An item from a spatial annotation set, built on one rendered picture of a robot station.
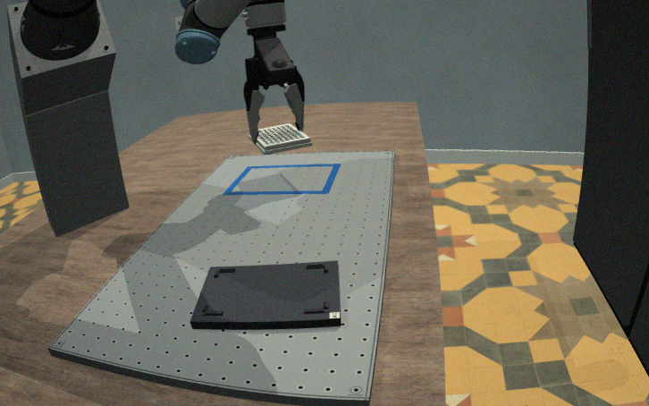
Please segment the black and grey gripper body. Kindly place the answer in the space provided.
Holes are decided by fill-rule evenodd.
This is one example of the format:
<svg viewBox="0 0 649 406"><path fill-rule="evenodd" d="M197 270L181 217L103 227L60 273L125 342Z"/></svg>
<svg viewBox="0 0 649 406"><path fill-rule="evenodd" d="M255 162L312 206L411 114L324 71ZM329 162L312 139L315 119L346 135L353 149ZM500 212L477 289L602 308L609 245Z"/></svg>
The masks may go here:
<svg viewBox="0 0 649 406"><path fill-rule="evenodd" d="M284 31L285 29L285 24L283 25L275 25L275 26L268 26L268 27L261 27L261 28L254 28L254 29L247 29L248 35L251 35L255 40L259 39L267 39L267 38L276 38L276 32L277 31ZM270 31L275 31L271 32ZM261 33L261 34L255 34L255 33ZM264 34L265 33L265 34ZM256 59L256 60L254 60ZM252 60L252 61L251 61ZM247 74L247 79L249 77L249 72L254 73L254 79L255 82L260 85L264 86L264 89L268 89L269 86L272 85L278 85L280 87L284 87L284 83L288 82L289 80L280 80L280 81L274 81L274 82L268 82L266 80L265 74L262 70L262 67L257 59L256 54L253 55L253 58L245 59L245 64L246 64L246 74ZM251 67L251 69L250 69Z"/></svg>

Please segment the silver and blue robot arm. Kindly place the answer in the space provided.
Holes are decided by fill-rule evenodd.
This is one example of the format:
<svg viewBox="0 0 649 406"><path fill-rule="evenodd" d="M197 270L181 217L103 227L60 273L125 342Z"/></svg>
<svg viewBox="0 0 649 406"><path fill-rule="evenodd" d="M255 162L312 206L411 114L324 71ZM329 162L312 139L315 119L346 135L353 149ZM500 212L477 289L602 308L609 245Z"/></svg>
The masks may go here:
<svg viewBox="0 0 649 406"><path fill-rule="evenodd" d="M191 64L215 57L221 36L244 9L241 16L250 29L286 22L284 0L180 1L185 12L175 53ZM60 61L86 51L99 26L97 0L29 0L21 17L21 41L34 56ZM268 82L294 79L295 67L279 38L255 40L254 51Z"/></svg>

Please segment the blue tape outline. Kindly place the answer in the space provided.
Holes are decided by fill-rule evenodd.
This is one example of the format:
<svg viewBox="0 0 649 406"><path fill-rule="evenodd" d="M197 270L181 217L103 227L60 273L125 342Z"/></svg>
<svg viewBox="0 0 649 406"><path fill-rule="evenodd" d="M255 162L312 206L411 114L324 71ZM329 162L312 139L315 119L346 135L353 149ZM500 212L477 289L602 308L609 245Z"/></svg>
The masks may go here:
<svg viewBox="0 0 649 406"><path fill-rule="evenodd" d="M312 191L251 191L251 192L231 192L251 168L275 168L275 167L306 167L306 166L333 166L333 169L326 181L323 190ZM267 166L248 166L243 173L232 183L223 195L259 195L259 194L328 194L341 164L328 165L267 165Z"/></svg>

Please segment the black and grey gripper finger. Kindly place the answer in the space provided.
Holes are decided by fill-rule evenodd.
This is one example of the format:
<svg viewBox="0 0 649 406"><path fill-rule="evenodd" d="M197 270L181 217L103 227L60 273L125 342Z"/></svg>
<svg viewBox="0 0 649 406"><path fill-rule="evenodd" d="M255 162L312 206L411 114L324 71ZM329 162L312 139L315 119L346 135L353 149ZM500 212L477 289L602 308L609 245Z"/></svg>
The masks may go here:
<svg viewBox="0 0 649 406"><path fill-rule="evenodd" d="M247 107L249 132L253 143L257 143L259 134L257 125L260 120L259 108L264 103L265 97L260 92L259 85L255 82L254 73L249 72L249 77L244 85L244 98Z"/></svg>
<svg viewBox="0 0 649 406"><path fill-rule="evenodd" d="M292 80L289 80L287 84L284 84L284 89L286 89L283 93L287 99L287 102L291 107L291 111L294 113L296 117L296 127L299 131L303 132L303 126L304 126L304 101L305 101L305 90L304 90L304 82L297 70L297 66L295 67L295 77Z"/></svg>

